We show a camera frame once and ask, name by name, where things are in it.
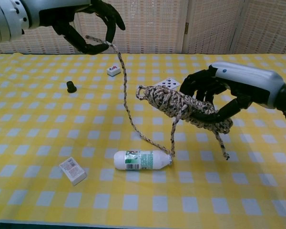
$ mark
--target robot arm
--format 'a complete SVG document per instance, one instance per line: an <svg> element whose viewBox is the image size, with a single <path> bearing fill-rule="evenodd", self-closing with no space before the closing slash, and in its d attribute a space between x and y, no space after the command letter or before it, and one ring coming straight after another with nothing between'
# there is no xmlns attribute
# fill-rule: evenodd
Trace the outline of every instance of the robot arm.
<svg viewBox="0 0 286 229"><path fill-rule="evenodd" d="M241 109L257 103L268 109L278 109L286 118L286 84L274 71L229 62L215 62L209 69L188 75L180 92L200 101L213 103L214 95L229 89L236 96L216 114L192 114L204 122L219 122Z"/></svg>
<svg viewBox="0 0 286 229"><path fill-rule="evenodd" d="M106 44L90 45L69 24L75 13L96 13L107 26L106 40L113 41L116 25L125 30L118 11L101 0L0 0L0 42L17 39L26 29L52 26L82 53L98 54Z"/></svg>

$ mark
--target woven panel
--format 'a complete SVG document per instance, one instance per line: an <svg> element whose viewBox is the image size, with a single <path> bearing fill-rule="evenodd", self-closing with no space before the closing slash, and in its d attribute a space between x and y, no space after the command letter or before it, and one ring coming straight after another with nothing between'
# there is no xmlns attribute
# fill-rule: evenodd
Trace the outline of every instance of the woven panel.
<svg viewBox="0 0 286 229"><path fill-rule="evenodd" d="M243 0L193 0L189 6L184 53L226 54Z"/></svg>
<svg viewBox="0 0 286 229"><path fill-rule="evenodd" d="M107 0L121 14L125 31L117 28L114 43L123 53L182 51L187 0ZM96 15L79 14L82 35L105 38L106 27Z"/></svg>
<svg viewBox="0 0 286 229"><path fill-rule="evenodd" d="M52 27L26 30L25 35L12 42L0 43L0 53L60 54L75 53L74 48Z"/></svg>
<svg viewBox="0 0 286 229"><path fill-rule="evenodd" d="M235 53L286 53L286 0L251 0Z"/></svg>

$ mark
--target rope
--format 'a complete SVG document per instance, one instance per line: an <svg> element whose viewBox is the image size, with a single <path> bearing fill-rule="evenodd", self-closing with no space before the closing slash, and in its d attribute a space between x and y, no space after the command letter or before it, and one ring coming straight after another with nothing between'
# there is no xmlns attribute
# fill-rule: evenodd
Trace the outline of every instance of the rope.
<svg viewBox="0 0 286 229"><path fill-rule="evenodd" d="M136 97L139 100L147 100L150 105L164 112L168 117L175 117L175 120L172 124L172 130L171 130L171 150L168 150L165 146L157 144L153 140L144 136L134 125L130 110L127 105L127 90L126 90L127 89L127 73L126 73L126 68L125 68L125 64L122 59L121 53L119 52L119 50L114 44L108 41L102 41L98 38L94 38L89 35L87 35L86 38L89 40L93 40L95 42L107 44L108 46L112 47L113 50L117 53L119 61L121 63L122 70L123 70L123 75L124 75L124 84L123 84L124 107L128 114L132 127L142 139L144 139L145 141L149 142L150 144L158 147L159 149L165 151L167 154L170 154L172 157L174 157L175 156L174 133L176 131L176 126L180 120L185 120L186 122L189 122L197 126L198 128L204 128L204 129L212 131L217 141L219 142L224 158L226 160L229 159L229 155L226 152L224 143L219 133L223 133L223 134L229 133L230 128L233 124L232 120L229 118L222 122L214 123L214 124L204 123L204 122L195 120L194 118L190 116L192 113L203 112L204 114L212 114L216 112L214 106L210 102L202 102L202 101L196 100L188 95L185 95L175 90L171 90L165 86L145 87L145 86L140 85L136 91ZM142 89L144 89L144 93L143 95L140 95L140 92Z"/></svg>

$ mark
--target black bottle cap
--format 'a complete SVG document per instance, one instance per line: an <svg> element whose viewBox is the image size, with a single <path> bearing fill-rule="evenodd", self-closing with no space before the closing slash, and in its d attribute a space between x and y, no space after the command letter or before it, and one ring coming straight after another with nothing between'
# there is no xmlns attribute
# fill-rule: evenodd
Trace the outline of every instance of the black bottle cap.
<svg viewBox="0 0 286 229"><path fill-rule="evenodd" d="M72 81L67 82L67 88L68 88L67 91L69 93L74 93L77 90Z"/></svg>

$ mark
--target bottle label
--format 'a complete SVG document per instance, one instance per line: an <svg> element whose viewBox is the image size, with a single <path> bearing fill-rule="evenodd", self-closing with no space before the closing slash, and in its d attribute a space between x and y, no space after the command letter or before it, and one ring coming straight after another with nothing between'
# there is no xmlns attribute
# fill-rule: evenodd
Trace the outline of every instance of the bottle label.
<svg viewBox="0 0 286 229"><path fill-rule="evenodd" d="M126 170L153 169L153 152L126 151Z"/></svg>

